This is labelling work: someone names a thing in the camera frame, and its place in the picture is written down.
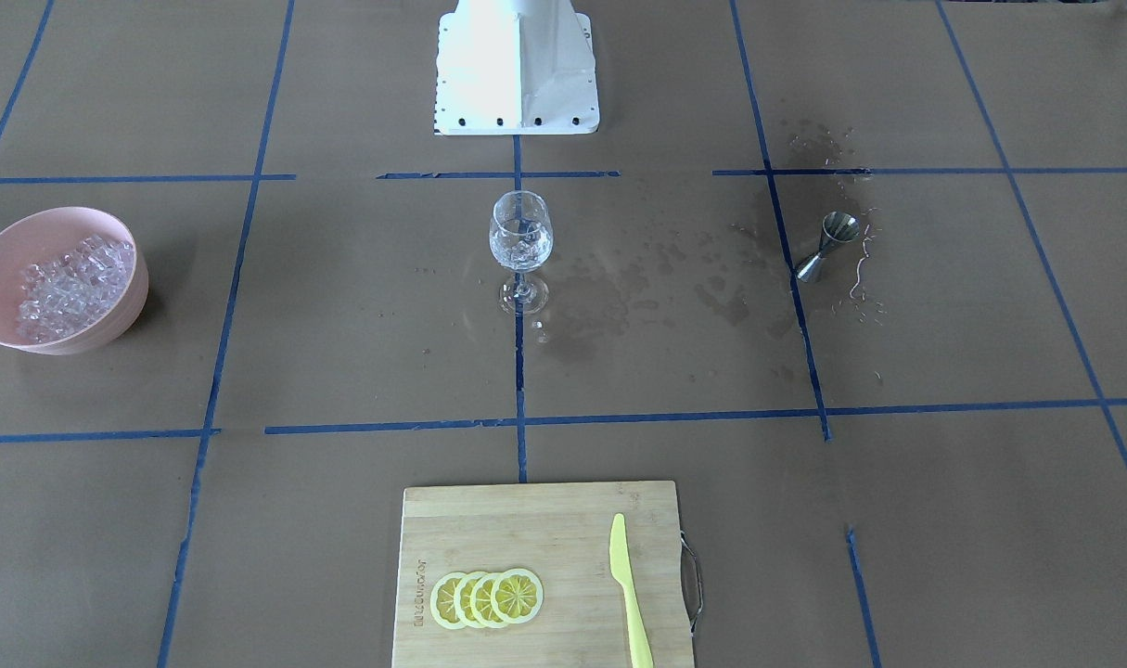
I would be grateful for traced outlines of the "clear ice cube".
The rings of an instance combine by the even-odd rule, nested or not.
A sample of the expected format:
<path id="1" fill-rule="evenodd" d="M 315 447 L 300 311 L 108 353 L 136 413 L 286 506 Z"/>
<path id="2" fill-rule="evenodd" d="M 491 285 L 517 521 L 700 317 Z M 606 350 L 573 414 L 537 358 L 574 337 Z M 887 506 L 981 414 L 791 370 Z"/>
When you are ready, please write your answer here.
<path id="1" fill-rule="evenodd" d="M 509 244 L 506 253 L 506 266 L 512 271 L 536 270 L 552 250 L 552 238 L 542 232 L 532 232 L 517 237 Z"/>

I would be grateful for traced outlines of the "bamboo cutting board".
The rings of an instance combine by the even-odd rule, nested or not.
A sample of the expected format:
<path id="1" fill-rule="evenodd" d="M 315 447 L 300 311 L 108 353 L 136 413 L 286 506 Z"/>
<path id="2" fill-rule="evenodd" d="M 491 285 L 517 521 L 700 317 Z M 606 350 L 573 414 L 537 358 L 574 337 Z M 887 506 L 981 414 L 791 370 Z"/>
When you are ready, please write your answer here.
<path id="1" fill-rule="evenodd" d="M 695 663 L 685 605 L 678 495 L 669 481 L 498 483 L 403 491 L 394 667 L 628 667 L 625 609 L 611 578 L 611 516 L 625 516 L 636 597 L 657 667 Z M 433 585 L 450 572 L 529 568 L 536 618 L 440 627 Z"/>

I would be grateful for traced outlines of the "yellow plastic knife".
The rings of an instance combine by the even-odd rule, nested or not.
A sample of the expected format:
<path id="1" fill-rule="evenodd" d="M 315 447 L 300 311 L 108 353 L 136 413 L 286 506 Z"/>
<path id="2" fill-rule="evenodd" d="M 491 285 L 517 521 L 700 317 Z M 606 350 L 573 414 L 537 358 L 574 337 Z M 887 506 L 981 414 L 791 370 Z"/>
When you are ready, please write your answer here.
<path id="1" fill-rule="evenodd" d="M 655 667 L 647 626 L 641 617 L 638 595 L 636 594 L 635 568 L 632 568 L 630 550 L 628 550 L 625 516 L 622 513 L 614 513 L 611 516 L 607 561 L 611 578 L 621 588 L 622 604 L 625 609 L 625 639 L 631 667 Z"/>

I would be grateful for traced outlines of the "pink bowl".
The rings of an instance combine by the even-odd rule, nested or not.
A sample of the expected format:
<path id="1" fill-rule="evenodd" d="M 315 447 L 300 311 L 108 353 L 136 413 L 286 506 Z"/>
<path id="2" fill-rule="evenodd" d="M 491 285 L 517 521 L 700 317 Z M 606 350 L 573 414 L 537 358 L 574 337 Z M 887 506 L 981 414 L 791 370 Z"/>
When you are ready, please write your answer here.
<path id="1" fill-rule="evenodd" d="M 18 305 L 23 301 L 19 277 L 23 267 L 29 262 L 50 261 L 91 234 L 127 240 L 135 246 L 134 275 L 118 303 L 80 333 L 51 342 L 24 342 L 15 326 Z M 46 210 L 26 216 L 0 232 L 0 345 L 7 348 L 45 355 L 92 351 L 118 338 L 134 324 L 142 313 L 149 291 L 147 261 L 137 249 L 134 234 L 108 212 L 81 206 Z"/>

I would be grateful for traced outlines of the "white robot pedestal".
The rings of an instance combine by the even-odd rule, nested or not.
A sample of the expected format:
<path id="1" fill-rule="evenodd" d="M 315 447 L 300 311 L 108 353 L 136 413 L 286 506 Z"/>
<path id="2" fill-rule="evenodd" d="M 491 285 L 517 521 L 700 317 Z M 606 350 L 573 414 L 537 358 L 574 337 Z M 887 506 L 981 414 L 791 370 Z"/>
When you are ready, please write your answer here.
<path id="1" fill-rule="evenodd" d="M 460 1 L 437 38 L 436 135 L 598 131 L 592 21 L 570 1 Z"/>

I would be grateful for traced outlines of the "steel cocktail jigger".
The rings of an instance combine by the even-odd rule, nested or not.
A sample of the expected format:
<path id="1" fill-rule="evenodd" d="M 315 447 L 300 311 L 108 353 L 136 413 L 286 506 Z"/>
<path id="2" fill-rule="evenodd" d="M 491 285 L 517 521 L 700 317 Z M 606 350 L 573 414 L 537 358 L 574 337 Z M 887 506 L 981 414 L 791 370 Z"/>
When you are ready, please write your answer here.
<path id="1" fill-rule="evenodd" d="M 816 250 L 798 262 L 795 278 L 801 283 L 816 282 L 827 255 L 835 252 L 838 247 L 851 244 L 860 237 L 860 221 L 854 215 L 848 212 L 828 212 L 820 221 Z"/>

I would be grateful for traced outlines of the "lemon slice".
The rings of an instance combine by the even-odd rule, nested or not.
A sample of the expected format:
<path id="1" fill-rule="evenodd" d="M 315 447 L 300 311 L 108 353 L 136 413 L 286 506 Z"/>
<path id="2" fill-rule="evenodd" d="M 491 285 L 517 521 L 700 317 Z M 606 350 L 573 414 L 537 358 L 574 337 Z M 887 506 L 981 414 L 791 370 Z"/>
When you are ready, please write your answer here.
<path id="1" fill-rule="evenodd" d="M 431 593 L 431 616 L 440 627 L 456 630 L 465 627 L 463 614 L 458 612 L 455 595 L 465 573 L 450 572 L 433 585 Z"/>
<path id="2" fill-rule="evenodd" d="M 458 616 L 458 621 L 465 627 L 486 627 L 482 621 L 478 617 L 477 612 L 473 608 L 473 593 L 474 587 L 482 578 L 489 575 L 486 571 L 474 571 L 462 576 L 458 580 L 455 588 L 453 605 Z"/>
<path id="3" fill-rule="evenodd" d="M 536 618 L 543 602 L 544 584 L 529 568 L 509 568 L 492 586 L 492 612 L 506 624 L 525 624 Z"/>
<path id="4" fill-rule="evenodd" d="M 504 575 L 502 573 L 486 573 L 474 580 L 474 585 L 471 586 L 468 609 L 474 622 L 478 622 L 482 627 L 502 629 L 508 626 L 508 622 L 500 617 L 492 603 L 494 591 L 503 579 Z"/>

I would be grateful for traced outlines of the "clear wine glass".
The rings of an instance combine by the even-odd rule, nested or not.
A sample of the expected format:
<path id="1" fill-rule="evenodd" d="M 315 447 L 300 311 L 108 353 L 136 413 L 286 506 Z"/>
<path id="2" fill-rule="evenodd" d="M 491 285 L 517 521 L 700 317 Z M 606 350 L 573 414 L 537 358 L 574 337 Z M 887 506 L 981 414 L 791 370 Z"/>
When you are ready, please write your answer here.
<path id="1" fill-rule="evenodd" d="M 498 291 L 504 312 L 541 312 L 549 300 L 549 287 L 536 270 L 554 248 L 554 228 L 542 196 L 529 190 L 502 195 L 492 206 L 488 244 L 495 261 L 509 271 Z"/>

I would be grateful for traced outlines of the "pile of clear ice cubes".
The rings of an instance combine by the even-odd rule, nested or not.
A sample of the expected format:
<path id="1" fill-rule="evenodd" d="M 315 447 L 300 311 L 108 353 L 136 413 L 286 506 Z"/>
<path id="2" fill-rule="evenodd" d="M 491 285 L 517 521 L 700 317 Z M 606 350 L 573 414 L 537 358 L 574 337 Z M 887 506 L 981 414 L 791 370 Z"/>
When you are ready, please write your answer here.
<path id="1" fill-rule="evenodd" d="M 24 342 L 51 342 L 94 326 L 118 303 L 134 275 L 135 246 L 91 234 L 45 262 L 29 262 L 19 277 L 23 301 L 15 318 Z"/>

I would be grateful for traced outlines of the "lemon slice nearest front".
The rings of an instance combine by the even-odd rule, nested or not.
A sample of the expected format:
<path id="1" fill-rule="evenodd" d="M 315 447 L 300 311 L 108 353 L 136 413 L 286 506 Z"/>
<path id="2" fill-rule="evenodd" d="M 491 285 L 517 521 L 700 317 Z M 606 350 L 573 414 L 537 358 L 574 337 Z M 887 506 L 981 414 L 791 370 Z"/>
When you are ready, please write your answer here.
<path id="1" fill-rule="evenodd" d="M 456 630 L 465 627 L 463 614 L 458 612 L 455 595 L 465 573 L 450 572 L 433 585 L 431 593 L 431 616 L 440 627 Z"/>

